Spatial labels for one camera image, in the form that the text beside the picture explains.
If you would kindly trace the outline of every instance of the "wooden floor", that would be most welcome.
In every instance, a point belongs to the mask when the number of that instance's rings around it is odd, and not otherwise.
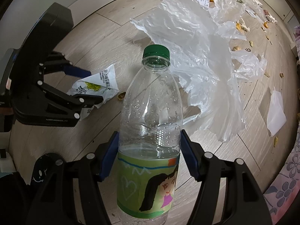
[[[120,91],[126,91],[134,75],[141,67],[143,49],[149,40],[133,44],[132,39],[138,30],[129,22],[140,19],[156,7],[161,0],[116,0],[99,9],[77,25],[60,42],[55,50],[65,53],[74,65],[98,73],[115,63],[116,78]],[[268,60],[266,71],[270,77],[262,77],[252,83],[239,84],[240,96],[244,105],[247,129],[241,131],[229,143],[217,141],[209,131],[198,130],[192,141],[202,145],[205,151],[219,158],[234,160],[243,158],[264,190],[278,172],[291,150],[297,133],[296,114],[299,112],[297,89],[299,80],[296,73],[296,59],[290,50],[290,35],[277,14],[263,0],[267,9],[278,24],[270,25],[268,37],[260,28],[259,22],[245,13],[246,25],[251,31],[246,34],[247,41],[232,40],[231,46],[249,48],[249,40],[254,42],[252,52],[265,54]],[[76,78],[56,73],[46,78],[46,82],[63,92],[72,86]],[[274,137],[266,127],[266,117],[270,102],[270,89],[280,91],[283,96],[286,124],[277,134],[279,141],[274,147]],[[15,166],[28,183],[33,165],[38,157],[47,152],[61,154],[66,161],[78,160],[96,147],[108,141],[114,130],[119,129],[122,102],[111,99],[90,116],[78,122],[74,128],[25,126],[16,122],[11,131],[9,153]],[[194,205],[200,184],[196,183],[181,158],[175,201],[169,213],[168,224],[183,224],[187,221]],[[103,200],[112,223],[119,222],[116,206],[116,167],[110,177],[99,185]],[[225,181],[220,185],[220,200],[224,198]],[[215,216],[221,215],[222,205],[218,205]]]

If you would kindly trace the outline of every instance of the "blue gripper pad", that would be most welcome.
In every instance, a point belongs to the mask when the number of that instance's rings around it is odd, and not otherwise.
[[[90,71],[87,71],[87,70],[84,70],[82,68],[78,68],[78,67],[75,67],[75,66],[72,66],[72,65],[65,65],[64,66],[64,73],[66,75],[71,75],[71,76],[78,77],[78,78],[81,78],[81,79],[89,77],[89,76],[92,75]]]
[[[113,166],[113,162],[115,161],[115,158],[118,154],[119,132],[114,133],[107,144],[109,146],[107,148],[106,153],[103,156],[101,162],[101,170],[99,173],[100,179],[102,181],[109,176],[110,170]]]
[[[199,162],[201,160],[197,159],[196,154],[192,150],[191,144],[193,144],[193,143],[190,141],[190,138],[188,137],[187,133],[185,132],[185,130],[182,130],[181,131],[180,148],[181,148],[183,157],[185,159],[185,162],[187,164],[187,168],[190,172],[190,175],[193,176],[195,178],[195,180],[198,180],[200,178]]]

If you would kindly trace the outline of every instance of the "screw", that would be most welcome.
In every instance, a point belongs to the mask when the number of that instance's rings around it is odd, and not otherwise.
[[[55,165],[60,166],[60,165],[62,165],[62,163],[63,163],[62,159],[58,159],[58,160],[56,160]]]
[[[213,157],[213,154],[212,153],[210,153],[210,152],[206,152],[206,153],[204,153],[204,156],[206,157],[206,158],[212,158]]]
[[[241,158],[236,159],[236,163],[238,163],[238,165],[243,165],[244,161]]]
[[[91,160],[91,159],[95,158],[95,154],[94,153],[89,153],[89,154],[86,155],[86,158]]]

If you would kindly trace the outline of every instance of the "drawing of girl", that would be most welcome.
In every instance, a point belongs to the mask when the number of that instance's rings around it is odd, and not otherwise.
[[[141,212],[148,211],[152,208],[156,194],[163,197],[163,203],[160,208],[163,208],[172,202],[177,172],[178,165],[176,165],[174,171],[169,175],[161,173],[149,179],[144,199],[139,209]]]

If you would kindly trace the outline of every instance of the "green bottle cap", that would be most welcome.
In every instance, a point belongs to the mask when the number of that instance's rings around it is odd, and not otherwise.
[[[170,52],[167,47],[162,45],[150,45],[144,50],[143,58],[150,56],[160,56],[170,60]]]

